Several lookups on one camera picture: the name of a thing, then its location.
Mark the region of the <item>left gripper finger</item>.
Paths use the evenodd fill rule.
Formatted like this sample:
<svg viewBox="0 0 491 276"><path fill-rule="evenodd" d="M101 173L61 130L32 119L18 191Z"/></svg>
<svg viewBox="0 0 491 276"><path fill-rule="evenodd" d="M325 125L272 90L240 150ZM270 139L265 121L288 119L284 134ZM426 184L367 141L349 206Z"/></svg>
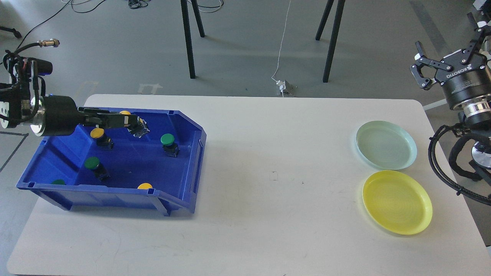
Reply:
<svg viewBox="0 0 491 276"><path fill-rule="evenodd" d="M125 116L119 118L108 118L108 120L100 120L97 118L85 117L82 125L103 129L124 128L124 118Z"/></svg>
<svg viewBox="0 0 491 276"><path fill-rule="evenodd" d="M97 118L100 120L108 120L108 118L119 118L130 115L128 112L113 112L100 108L83 108L82 113L89 118Z"/></svg>

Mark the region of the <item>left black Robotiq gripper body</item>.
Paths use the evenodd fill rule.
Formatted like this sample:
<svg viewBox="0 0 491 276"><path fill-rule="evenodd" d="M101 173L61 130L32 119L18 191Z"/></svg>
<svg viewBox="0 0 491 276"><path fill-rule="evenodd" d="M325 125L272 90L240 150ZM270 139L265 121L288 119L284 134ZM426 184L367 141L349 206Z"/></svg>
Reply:
<svg viewBox="0 0 491 276"><path fill-rule="evenodd" d="M44 96L35 101L38 111L30 121L37 136L70 136L78 125L115 128L115 113L100 108L78 108L68 96Z"/></svg>

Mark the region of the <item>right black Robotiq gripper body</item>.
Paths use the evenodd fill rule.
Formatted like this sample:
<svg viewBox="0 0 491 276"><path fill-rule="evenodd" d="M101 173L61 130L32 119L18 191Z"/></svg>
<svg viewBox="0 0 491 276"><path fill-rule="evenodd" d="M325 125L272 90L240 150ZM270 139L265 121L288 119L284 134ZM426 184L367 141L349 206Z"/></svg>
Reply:
<svg viewBox="0 0 491 276"><path fill-rule="evenodd" d="M444 68L437 69L435 80L443 90L450 110L462 111L466 125L490 124L490 68L488 57L479 52L465 57L463 49L444 56Z"/></svg>

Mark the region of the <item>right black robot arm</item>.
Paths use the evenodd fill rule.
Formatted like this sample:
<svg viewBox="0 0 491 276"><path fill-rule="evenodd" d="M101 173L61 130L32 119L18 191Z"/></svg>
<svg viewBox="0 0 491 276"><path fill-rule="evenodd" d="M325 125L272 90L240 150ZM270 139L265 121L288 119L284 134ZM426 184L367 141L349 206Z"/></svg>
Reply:
<svg viewBox="0 0 491 276"><path fill-rule="evenodd" d="M428 160L433 172L443 183L476 202L490 205L490 195L481 195L451 180L443 172L436 157L436 146L446 133L456 136L448 163L454 173L472 181L490 184L490 92L488 59L472 44L435 61L426 57L421 42L410 70L421 89L440 86L444 103L458 112L459 121L443 125L430 138Z"/></svg>

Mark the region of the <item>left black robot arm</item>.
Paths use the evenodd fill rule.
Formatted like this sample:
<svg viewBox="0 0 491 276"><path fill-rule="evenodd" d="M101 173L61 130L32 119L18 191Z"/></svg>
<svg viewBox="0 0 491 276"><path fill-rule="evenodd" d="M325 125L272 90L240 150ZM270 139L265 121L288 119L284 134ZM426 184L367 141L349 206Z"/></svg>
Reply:
<svg viewBox="0 0 491 276"><path fill-rule="evenodd" d="M23 57L32 47L58 47L58 39L40 40L6 51L2 63L10 76L1 83L1 126L15 128L29 125L37 136L69 136L79 125L101 129L126 128L134 137L149 133L142 117L129 112L111 112L99 108L77 107L68 96L48 95L43 77L53 65L39 58Z"/></svg>

